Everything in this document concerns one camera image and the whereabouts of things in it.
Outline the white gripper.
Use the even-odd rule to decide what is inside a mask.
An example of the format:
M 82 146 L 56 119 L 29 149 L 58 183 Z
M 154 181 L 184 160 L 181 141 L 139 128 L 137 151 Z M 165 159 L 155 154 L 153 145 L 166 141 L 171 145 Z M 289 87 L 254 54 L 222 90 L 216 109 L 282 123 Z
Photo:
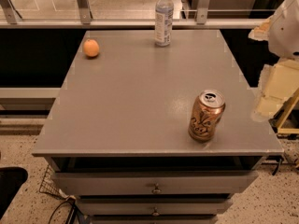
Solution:
M 299 88 L 299 0 L 284 0 L 271 18 L 249 32 L 249 39 L 267 41 L 269 50 L 283 60 L 265 64 L 251 111 L 254 121 L 273 118 Z

